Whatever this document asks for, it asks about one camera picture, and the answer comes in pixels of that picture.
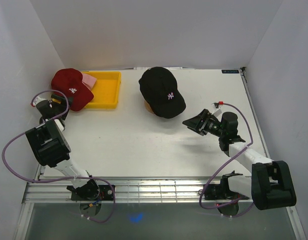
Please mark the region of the red LA cap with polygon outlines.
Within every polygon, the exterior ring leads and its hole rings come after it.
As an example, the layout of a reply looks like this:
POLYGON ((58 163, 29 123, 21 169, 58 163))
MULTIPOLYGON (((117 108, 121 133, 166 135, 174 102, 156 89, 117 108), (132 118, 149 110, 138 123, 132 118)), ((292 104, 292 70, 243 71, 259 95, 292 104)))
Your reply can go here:
POLYGON ((83 83, 83 74, 74 68, 57 71, 51 87, 61 91, 67 98, 72 98, 70 109, 75 112, 82 110, 94 98, 91 90, 83 83))

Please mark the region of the pink cap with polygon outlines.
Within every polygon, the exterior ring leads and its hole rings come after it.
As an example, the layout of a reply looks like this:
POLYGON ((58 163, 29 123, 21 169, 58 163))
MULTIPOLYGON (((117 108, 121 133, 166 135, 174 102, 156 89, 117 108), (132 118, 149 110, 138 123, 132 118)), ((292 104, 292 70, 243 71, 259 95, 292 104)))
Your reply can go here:
POLYGON ((82 83, 91 91, 97 79, 89 74, 82 73, 82 83))

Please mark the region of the black NY cap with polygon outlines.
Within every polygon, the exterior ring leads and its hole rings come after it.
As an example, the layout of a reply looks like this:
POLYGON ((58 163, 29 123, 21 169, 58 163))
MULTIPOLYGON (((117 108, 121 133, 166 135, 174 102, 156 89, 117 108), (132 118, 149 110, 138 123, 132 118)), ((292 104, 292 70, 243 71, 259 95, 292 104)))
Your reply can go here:
POLYGON ((158 117, 172 119, 185 111, 185 100, 170 70, 152 67, 142 74, 138 83, 145 102, 158 117))

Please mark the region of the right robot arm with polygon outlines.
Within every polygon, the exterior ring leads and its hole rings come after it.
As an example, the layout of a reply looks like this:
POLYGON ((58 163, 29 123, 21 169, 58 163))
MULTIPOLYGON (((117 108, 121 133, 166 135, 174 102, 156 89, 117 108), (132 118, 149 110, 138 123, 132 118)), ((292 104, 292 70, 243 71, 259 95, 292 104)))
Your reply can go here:
POLYGON ((183 121, 183 125, 201 136, 218 137, 220 149, 232 160, 238 161, 250 176, 232 171, 224 174, 219 184, 203 187, 205 200, 251 199, 259 210, 292 207, 296 204, 289 166, 286 162, 271 160, 246 144, 238 135, 238 116, 225 112, 221 120, 204 109, 199 115, 183 121))

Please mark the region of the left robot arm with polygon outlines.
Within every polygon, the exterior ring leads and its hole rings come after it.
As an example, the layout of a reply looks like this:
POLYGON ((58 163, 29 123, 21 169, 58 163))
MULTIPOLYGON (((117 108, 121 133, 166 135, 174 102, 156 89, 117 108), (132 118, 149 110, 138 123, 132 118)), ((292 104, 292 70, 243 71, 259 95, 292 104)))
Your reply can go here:
POLYGON ((48 166, 69 177, 72 183, 67 189, 84 200, 94 200, 99 197, 100 188, 86 170, 70 159, 71 148, 63 131, 64 120, 73 102, 73 98, 52 94, 52 99, 37 96, 32 101, 39 113, 40 125, 25 132, 29 145, 38 163, 48 166))

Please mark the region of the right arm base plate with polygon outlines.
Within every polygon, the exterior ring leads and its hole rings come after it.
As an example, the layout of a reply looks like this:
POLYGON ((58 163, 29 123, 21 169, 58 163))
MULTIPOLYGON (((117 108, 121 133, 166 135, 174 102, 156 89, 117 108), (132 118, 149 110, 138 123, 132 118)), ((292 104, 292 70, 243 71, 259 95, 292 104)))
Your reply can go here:
POLYGON ((228 187, 222 186, 221 184, 210 184, 203 195, 205 200, 234 200, 237 198, 241 198, 243 200, 249 199, 249 197, 233 192, 228 187))

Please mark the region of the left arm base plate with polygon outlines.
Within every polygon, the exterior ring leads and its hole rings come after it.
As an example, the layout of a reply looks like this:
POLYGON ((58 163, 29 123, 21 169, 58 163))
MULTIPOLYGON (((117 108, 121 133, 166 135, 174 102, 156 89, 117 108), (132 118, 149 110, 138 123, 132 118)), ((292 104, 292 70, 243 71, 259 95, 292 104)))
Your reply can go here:
MULTIPOLYGON (((99 199, 101 201, 112 201, 114 199, 113 197, 113 191, 108 185, 98 185, 100 194, 99 199)), ((88 199, 78 196, 76 193, 71 193, 70 200, 72 201, 96 201, 96 199, 88 199)))

